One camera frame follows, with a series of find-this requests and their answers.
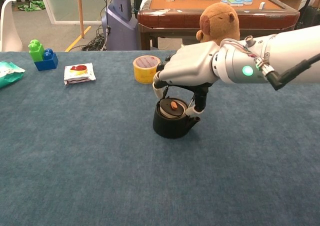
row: white chair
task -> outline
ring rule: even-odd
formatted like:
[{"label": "white chair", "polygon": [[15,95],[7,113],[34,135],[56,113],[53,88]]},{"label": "white chair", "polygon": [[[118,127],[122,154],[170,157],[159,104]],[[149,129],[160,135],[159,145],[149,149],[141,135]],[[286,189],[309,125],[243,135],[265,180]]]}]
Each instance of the white chair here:
[{"label": "white chair", "polygon": [[14,17],[12,14],[12,2],[17,0],[6,0],[1,9],[0,19],[0,52],[21,52],[22,41],[18,35]]}]

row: robotic arm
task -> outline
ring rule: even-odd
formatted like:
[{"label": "robotic arm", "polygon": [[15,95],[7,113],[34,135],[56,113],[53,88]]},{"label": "robotic arm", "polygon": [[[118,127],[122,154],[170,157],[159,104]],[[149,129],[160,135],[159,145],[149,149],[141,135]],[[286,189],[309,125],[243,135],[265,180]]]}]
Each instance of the robotic arm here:
[{"label": "robotic arm", "polygon": [[320,83],[320,25],[245,40],[225,39],[180,48],[157,67],[153,89],[176,86],[194,93],[186,115],[201,114],[217,80],[228,84],[269,83],[277,91],[289,82]]}]

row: stuffed animal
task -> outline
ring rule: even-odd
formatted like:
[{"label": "stuffed animal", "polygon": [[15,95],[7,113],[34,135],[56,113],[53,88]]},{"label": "stuffed animal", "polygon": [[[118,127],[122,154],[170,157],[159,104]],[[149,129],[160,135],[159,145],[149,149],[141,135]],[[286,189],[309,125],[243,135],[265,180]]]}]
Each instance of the stuffed animal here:
[{"label": "stuffed animal", "polygon": [[239,18],[229,4],[218,2],[208,6],[200,17],[200,30],[196,39],[214,41],[220,45],[223,39],[240,40]]}]

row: food wrapper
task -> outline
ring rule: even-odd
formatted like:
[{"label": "food wrapper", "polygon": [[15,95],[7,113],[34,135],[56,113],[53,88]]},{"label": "food wrapper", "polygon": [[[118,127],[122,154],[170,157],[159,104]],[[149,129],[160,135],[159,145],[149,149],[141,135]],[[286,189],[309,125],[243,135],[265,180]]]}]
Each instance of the food wrapper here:
[{"label": "food wrapper", "polygon": [[64,84],[77,84],[96,80],[92,63],[64,67]]},{"label": "food wrapper", "polygon": [[25,70],[13,62],[0,62],[0,88],[19,81],[24,74]]}]

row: yellow tape roll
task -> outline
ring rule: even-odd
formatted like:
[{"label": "yellow tape roll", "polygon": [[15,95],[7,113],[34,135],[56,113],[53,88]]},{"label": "yellow tape roll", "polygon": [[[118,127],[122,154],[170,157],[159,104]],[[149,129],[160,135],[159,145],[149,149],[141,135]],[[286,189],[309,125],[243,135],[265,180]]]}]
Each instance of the yellow tape roll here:
[{"label": "yellow tape roll", "polygon": [[133,72],[136,81],[142,84],[151,84],[156,74],[157,65],[161,62],[158,57],[144,55],[133,61]]}]

